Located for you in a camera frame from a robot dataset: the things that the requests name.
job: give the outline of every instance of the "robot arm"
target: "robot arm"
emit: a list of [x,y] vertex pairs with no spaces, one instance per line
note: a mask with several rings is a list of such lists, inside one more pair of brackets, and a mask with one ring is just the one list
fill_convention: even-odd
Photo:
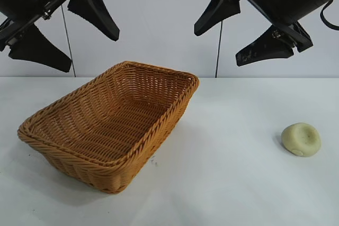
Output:
[[[0,12],[7,16],[0,25],[0,51],[11,48],[13,59],[33,61],[68,72],[72,61],[50,43],[34,23],[48,20],[66,0],[0,0]],[[108,13],[103,0],[70,0],[68,9],[96,26],[110,39],[117,41],[119,29]]]
[[[196,22],[194,33],[202,35],[222,20],[240,13],[239,1],[211,0],[205,12]],[[294,47],[297,47],[299,52],[312,47],[310,36],[298,21],[328,2],[326,8],[333,0],[248,1],[272,23],[272,26],[236,55],[239,66],[265,59],[289,58],[293,56]],[[323,11],[321,17],[324,23],[332,29],[338,28],[325,19]]]

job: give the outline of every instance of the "rectangular basket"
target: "rectangular basket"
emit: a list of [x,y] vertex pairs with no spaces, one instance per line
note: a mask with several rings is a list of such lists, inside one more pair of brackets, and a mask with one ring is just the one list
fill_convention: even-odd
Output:
[[119,193],[173,130],[198,85],[192,74],[126,61],[28,118],[18,135],[63,173]]

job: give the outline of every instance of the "white table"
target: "white table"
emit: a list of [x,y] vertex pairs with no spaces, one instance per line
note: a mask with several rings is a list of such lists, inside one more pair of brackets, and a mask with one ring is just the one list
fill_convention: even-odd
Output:
[[[88,78],[0,78],[0,225],[339,225],[339,79],[201,79],[181,121],[132,184],[100,193],[16,136]],[[299,158],[279,134],[314,125]]]

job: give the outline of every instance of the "wicker basket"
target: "wicker basket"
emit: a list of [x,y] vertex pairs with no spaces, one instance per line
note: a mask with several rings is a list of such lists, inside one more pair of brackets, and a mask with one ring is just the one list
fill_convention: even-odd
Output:
[[18,135],[63,173],[118,193],[173,130],[198,85],[192,74],[123,62],[37,112]]

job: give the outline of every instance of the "white backdrop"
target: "white backdrop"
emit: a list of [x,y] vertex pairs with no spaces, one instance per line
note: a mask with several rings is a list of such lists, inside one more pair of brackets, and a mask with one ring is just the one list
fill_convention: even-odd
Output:
[[[96,76],[116,63],[134,60],[213,77],[220,24],[201,37],[193,25],[210,0],[104,0],[121,29],[118,42],[110,41],[91,24],[65,10],[70,46],[78,76]],[[339,24],[339,0],[326,16]],[[317,10],[300,22],[314,47],[288,60],[268,60],[237,67],[235,54],[257,39],[269,22],[245,0],[242,13],[224,21],[219,77],[339,77],[339,33],[328,29]],[[5,17],[0,14],[0,21]],[[70,56],[61,10],[38,27]],[[43,65],[12,60],[8,49],[0,52],[0,76],[72,76]]]

